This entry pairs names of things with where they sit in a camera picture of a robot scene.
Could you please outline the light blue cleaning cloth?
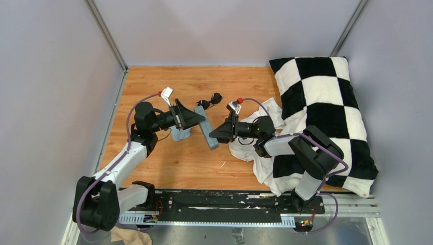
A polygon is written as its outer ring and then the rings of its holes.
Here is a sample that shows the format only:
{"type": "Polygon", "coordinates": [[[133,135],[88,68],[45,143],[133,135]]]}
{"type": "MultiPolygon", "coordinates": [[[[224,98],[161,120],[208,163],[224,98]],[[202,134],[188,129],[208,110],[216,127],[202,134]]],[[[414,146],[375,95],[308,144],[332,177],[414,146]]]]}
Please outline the light blue cleaning cloth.
{"type": "Polygon", "coordinates": [[[189,129],[177,129],[175,126],[170,127],[171,136],[173,141],[180,141],[188,138],[190,136],[191,128],[189,129]]]}

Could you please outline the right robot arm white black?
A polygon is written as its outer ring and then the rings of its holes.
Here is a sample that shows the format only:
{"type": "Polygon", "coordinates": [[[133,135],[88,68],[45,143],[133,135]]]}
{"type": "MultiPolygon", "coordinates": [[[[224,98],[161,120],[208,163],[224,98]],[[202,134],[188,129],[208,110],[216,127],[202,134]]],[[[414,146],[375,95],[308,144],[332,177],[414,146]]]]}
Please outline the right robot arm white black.
{"type": "Polygon", "coordinates": [[[308,126],[300,133],[277,136],[270,116],[260,116],[252,122],[240,122],[231,111],[228,118],[209,133],[219,143],[229,143],[237,137],[252,138],[258,156],[272,158],[294,156],[304,169],[301,180],[292,190],[292,208],[304,213],[312,206],[319,189],[339,164],[346,165],[341,148],[316,126],[308,126]]]}

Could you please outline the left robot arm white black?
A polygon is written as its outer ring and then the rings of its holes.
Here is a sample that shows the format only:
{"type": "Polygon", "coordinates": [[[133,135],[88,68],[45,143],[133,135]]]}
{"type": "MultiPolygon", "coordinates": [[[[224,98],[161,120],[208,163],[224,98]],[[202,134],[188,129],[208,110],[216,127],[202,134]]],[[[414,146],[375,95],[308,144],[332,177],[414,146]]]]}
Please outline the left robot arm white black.
{"type": "Polygon", "coordinates": [[[135,206],[144,211],[161,208],[153,184],[135,181],[128,188],[121,185],[132,170],[144,161],[158,142],[157,132],[176,127],[189,129],[205,121],[205,117],[184,107],[179,100],[163,112],[142,99],[128,114],[127,142],[123,150],[102,170],[91,177],[81,177],[76,185],[73,221],[84,234],[110,231],[119,217],[135,206]]]}

